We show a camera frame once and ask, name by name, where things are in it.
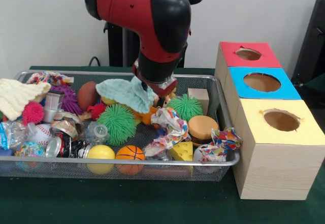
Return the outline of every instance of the mesh basket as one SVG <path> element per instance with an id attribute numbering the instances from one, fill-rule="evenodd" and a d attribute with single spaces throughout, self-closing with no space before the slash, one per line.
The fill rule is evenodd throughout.
<path id="1" fill-rule="evenodd" d="M 41 71 L 22 72 L 16 76 L 16 79 L 26 82 L 31 74 L 35 72 Z M 133 77 L 131 73 L 58 72 L 74 77 L 72 89 L 75 91 L 78 91 L 88 81 L 100 83 L 106 79 L 121 78 L 131 80 Z M 210 98 L 208 116 L 216 119 L 221 128 L 231 126 L 218 80 L 205 75 L 175 75 L 175 77 L 178 79 L 177 95 L 187 93 L 188 88 L 207 89 Z M 129 138 L 124 145 L 137 145 L 144 148 L 152 142 L 155 136 L 156 131 L 153 127 L 140 124 L 137 126 L 136 135 Z M 111 148 L 116 153 L 124 145 Z M 238 161 L 238 151 L 230 152 L 226 162 L 206 163 L 0 156 L 0 176 L 220 181 L 228 168 Z"/>

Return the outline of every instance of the green spiky ball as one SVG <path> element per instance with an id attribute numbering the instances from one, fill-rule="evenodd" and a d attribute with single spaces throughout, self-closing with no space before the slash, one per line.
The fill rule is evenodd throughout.
<path id="1" fill-rule="evenodd" d="M 173 108 L 181 119 L 189 121 L 194 116 L 203 115 L 203 110 L 198 99 L 188 97 L 183 94 L 183 97 L 173 98 L 168 103 L 168 106 Z"/>
<path id="2" fill-rule="evenodd" d="M 112 146 L 123 144 L 128 137 L 133 137 L 136 133 L 137 126 L 133 113 L 120 104 L 108 106 L 97 122 L 107 127 L 111 135 L 109 145 Z"/>

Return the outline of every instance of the wooden block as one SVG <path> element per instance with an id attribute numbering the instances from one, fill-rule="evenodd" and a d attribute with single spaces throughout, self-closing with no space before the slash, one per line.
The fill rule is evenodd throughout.
<path id="1" fill-rule="evenodd" d="M 188 94 L 188 96 L 192 96 L 200 101 L 202 109 L 203 109 L 203 115 L 207 115 L 208 108 L 209 108 L 208 91 L 204 88 L 189 88 L 187 90 L 187 94 Z"/>
<path id="2" fill-rule="evenodd" d="M 303 100 L 240 99 L 243 139 L 234 166 L 240 198 L 304 200 L 325 156 L 325 135 Z"/>
<path id="3" fill-rule="evenodd" d="M 233 125 L 239 98 L 301 100 L 282 68 L 229 68 L 224 96 Z"/>
<path id="4" fill-rule="evenodd" d="M 222 89 L 228 67 L 280 68 L 281 64 L 267 43 L 220 42 L 214 76 L 220 80 Z"/>

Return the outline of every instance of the yellow box top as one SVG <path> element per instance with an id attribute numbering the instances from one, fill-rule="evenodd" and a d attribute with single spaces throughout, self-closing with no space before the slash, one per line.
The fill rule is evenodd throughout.
<path id="1" fill-rule="evenodd" d="M 325 145 L 325 135 L 303 100 L 240 101 L 256 143 Z"/>

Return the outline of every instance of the red robot arm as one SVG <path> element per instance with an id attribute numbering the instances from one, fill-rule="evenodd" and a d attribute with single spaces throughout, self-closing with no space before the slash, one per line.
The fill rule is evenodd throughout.
<path id="1" fill-rule="evenodd" d="M 134 31 L 140 38 L 133 73 L 159 96 L 176 86 L 174 69 L 190 26 L 189 0 L 85 0 L 95 18 Z"/>

